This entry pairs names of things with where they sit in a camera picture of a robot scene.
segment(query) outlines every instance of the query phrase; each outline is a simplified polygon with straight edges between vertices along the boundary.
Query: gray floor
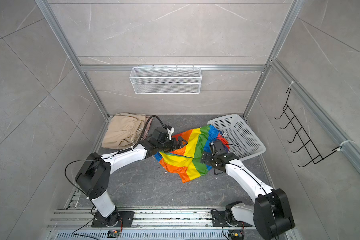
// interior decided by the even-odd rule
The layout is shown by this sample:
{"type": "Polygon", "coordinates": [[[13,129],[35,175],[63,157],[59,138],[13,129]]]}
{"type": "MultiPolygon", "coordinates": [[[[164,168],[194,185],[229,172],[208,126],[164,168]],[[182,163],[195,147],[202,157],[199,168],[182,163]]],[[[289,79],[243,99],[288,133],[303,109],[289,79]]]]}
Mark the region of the gray floor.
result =
{"type": "MultiPolygon", "coordinates": [[[[208,120],[220,115],[161,115],[164,124],[175,128],[175,133],[205,126],[208,120]]],[[[150,132],[159,126],[155,119],[150,132]]],[[[113,152],[99,150],[99,154],[113,152]]],[[[244,165],[268,183],[258,157],[244,161],[244,165]]],[[[224,206],[234,201],[252,205],[248,194],[227,174],[215,176],[213,170],[185,184],[178,174],[166,172],[154,157],[133,162],[114,172],[109,179],[108,193],[116,206],[224,206]]],[[[77,207],[91,207],[81,195],[77,207]]]]}

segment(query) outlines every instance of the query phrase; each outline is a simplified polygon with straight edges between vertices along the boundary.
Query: rainbow flag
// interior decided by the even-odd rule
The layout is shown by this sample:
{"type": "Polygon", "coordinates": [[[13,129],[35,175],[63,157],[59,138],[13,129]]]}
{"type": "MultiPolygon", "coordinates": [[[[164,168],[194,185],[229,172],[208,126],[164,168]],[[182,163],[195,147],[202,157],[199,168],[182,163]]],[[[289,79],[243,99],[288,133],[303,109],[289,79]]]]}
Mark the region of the rainbow flag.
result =
{"type": "Polygon", "coordinates": [[[178,173],[183,183],[206,175],[212,168],[200,162],[204,151],[211,152],[210,142],[219,139],[223,144],[228,144],[221,136],[221,131],[212,125],[191,129],[173,137],[178,139],[179,136],[188,141],[185,147],[170,153],[157,152],[155,158],[168,172],[178,173]]]}

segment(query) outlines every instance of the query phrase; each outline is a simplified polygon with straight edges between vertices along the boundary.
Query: white wire mesh basket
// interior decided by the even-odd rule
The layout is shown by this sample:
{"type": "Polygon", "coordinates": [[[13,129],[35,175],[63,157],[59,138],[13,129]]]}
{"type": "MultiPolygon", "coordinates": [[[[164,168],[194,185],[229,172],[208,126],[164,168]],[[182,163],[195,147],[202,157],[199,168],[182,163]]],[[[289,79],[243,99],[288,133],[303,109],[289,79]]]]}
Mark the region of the white wire mesh basket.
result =
{"type": "Polygon", "coordinates": [[[134,67],[129,76],[136,94],[200,93],[200,67],[134,67]]]}
{"type": "Polygon", "coordinates": [[[226,140],[230,144],[229,152],[236,154],[241,161],[259,156],[265,152],[264,144],[237,114],[214,118],[208,121],[208,124],[222,131],[224,135],[226,134],[228,137],[226,140]]]}

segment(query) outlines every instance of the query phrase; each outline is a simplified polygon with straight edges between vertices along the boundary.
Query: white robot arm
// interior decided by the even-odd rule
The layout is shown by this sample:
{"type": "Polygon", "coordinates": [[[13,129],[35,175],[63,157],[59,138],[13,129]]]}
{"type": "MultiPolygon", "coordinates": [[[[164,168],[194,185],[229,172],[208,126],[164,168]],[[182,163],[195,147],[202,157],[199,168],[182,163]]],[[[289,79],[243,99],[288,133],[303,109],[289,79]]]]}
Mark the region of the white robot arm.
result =
{"type": "MultiPolygon", "coordinates": [[[[147,139],[135,147],[111,154],[92,153],[84,162],[75,180],[86,193],[103,223],[113,227],[117,223],[118,210],[107,192],[109,175],[132,162],[143,160],[158,151],[169,152],[184,147],[182,138],[171,138],[173,128],[155,129],[147,139]]],[[[204,152],[202,162],[226,172],[248,193],[254,206],[235,202],[227,206],[225,215],[231,225],[245,222],[254,225],[264,239],[271,239],[294,227],[294,221],[286,194],[274,190],[250,172],[233,153],[227,153],[220,140],[210,143],[211,153],[204,152]]]]}

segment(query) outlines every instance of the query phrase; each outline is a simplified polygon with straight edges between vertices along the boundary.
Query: wall-mounted basket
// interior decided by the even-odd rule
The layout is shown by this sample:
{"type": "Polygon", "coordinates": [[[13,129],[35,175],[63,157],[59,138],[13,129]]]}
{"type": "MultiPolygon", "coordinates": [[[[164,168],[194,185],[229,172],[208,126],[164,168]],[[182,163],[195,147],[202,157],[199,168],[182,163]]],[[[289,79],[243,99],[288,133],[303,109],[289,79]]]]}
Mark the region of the wall-mounted basket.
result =
{"type": "Polygon", "coordinates": [[[193,66],[134,67],[129,76],[136,94],[200,93],[202,71],[193,66]]]}

